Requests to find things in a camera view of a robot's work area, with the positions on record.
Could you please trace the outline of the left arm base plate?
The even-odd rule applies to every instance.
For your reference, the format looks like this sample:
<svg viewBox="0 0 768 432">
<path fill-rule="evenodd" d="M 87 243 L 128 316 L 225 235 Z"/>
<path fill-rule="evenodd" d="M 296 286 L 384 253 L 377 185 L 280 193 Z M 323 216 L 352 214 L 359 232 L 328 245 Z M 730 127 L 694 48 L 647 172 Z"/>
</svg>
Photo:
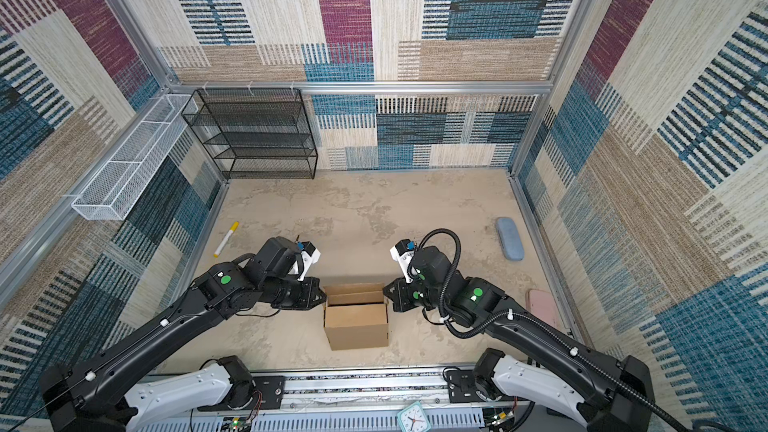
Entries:
<svg viewBox="0 0 768 432">
<path fill-rule="evenodd" d="M 278 410 L 285 392 L 286 377 L 283 375 L 254 376 L 248 392 L 249 401 L 244 410 Z"/>
</svg>

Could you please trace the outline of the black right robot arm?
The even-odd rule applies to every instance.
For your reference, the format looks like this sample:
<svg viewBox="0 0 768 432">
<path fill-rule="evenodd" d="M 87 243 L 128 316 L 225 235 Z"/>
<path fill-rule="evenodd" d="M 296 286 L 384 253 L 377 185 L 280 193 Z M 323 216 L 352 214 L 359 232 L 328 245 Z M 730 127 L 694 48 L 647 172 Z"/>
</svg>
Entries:
<svg viewBox="0 0 768 432">
<path fill-rule="evenodd" d="M 527 355 L 519 361 L 489 348 L 475 364 L 479 395 L 490 401 L 527 399 L 589 431 L 645 431 L 653 400 L 648 367 L 582 344 L 537 318 L 501 288 L 463 277 L 438 248 L 402 240 L 390 250 L 402 271 L 384 287 L 396 312 L 436 310 L 457 338 L 486 334 Z"/>
</svg>

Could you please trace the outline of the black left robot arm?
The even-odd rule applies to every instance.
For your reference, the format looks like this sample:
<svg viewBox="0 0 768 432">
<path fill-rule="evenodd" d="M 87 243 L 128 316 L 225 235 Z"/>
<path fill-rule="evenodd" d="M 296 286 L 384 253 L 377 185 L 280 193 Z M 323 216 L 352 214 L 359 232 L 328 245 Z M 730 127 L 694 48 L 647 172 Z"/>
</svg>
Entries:
<svg viewBox="0 0 768 432">
<path fill-rule="evenodd" d="M 52 428 L 137 431 L 200 407 L 254 408 L 263 395 L 236 356 L 158 382 L 145 378 L 194 338 L 258 303 L 276 311 L 323 304 L 319 280 L 307 274 L 319 257 L 310 242 L 272 237 L 257 253 L 212 266 L 167 309 L 115 345 L 75 365 L 49 368 L 39 384 Z"/>
</svg>

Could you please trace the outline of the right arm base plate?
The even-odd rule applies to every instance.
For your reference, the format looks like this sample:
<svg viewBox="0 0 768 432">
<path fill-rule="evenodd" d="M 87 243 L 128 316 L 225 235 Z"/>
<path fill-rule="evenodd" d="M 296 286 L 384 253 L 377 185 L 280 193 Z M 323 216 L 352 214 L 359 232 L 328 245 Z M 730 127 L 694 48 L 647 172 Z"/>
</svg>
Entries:
<svg viewBox="0 0 768 432">
<path fill-rule="evenodd" d="M 482 403 L 489 399 L 482 395 L 476 386 L 471 370 L 449 366 L 442 370 L 442 377 L 447 384 L 451 403 Z"/>
</svg>

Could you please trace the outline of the brown cardboard box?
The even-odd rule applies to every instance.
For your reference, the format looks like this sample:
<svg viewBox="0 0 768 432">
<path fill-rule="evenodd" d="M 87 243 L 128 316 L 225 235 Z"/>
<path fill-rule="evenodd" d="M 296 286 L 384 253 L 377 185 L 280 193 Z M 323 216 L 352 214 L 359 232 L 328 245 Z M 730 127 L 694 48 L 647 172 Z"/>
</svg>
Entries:
<svg viewBox="0 0 768 432">
<path fill-rule="evenodd" d="M 324 331 L 333 351 L 389 345 L 387 300 L 380 283 L 332 285 L 324 288 Z"/>
</svg>

